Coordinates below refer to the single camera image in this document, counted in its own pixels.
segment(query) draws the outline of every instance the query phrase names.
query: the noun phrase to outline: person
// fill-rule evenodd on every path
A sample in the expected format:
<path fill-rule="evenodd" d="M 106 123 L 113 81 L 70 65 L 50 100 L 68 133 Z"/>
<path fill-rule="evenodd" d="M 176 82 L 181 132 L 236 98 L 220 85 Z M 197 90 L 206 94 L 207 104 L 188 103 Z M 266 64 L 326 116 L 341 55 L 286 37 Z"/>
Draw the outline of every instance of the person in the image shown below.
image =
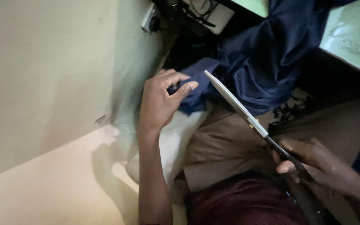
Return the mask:
<path fill-rule="evenodd" d="M 162 70 L 144 86 L 137 130 L 140 224 L 173 223 L 159 135 L 198 83 L 188 82 L 172 95 L 167 88 L 188 78 Z M 268 116 L 258 117 L 267 128 Z M 212 110 L 190 139 L 176 178 L 187 184 L 188 224 L 323 224 L 317 210 L 324 208 L 342 224 L 360 222 L 360 175 L 351 167 L 360 149 L 360 100 L 291 120 L 274 137 L 301 158 L 314 182 L 300 179 L 290 161 L 267 151 L 237 114 Z"/>

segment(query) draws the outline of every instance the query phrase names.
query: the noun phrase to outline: right hand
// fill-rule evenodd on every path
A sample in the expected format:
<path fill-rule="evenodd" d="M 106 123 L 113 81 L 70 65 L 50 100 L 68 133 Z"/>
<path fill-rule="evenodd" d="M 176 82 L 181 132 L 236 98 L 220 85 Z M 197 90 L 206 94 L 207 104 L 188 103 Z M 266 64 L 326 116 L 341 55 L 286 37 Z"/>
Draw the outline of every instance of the right hand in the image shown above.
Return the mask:
<path fill-rule="evenodd" d="M 313 138 L 302 142 L 290 138 L 280 138 L 283 147 L 297 154 L 313 179 L 343 195 L 360 198 L 360 175 L 351 166 L 344 163 L 329 149 L 323 146 L 318 139 Z M 296 168 L 291 161 L 283 161 L 276 152 L 273 158 L 278 163 L 278 173 L 290 173 L 296 182 Z"/>

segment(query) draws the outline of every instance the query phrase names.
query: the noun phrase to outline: electrical outlet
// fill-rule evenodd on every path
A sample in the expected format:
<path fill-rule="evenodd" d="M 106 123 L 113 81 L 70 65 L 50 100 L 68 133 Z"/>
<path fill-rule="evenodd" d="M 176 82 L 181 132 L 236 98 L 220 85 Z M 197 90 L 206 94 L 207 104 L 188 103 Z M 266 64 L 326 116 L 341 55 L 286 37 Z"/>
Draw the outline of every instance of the electrical outlet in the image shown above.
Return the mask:
<path fill-rule="evenodd" d="M 150 29 L 150 22 L 154 16 L 159 16 L 159 11 L 157 10 L 155 3 L 151 3 L 150 7 L 148 8 L 147 14 L 144 17 L 143 23 L 141 24 L 141 28 L 145 33 L 152 33 Z"/>

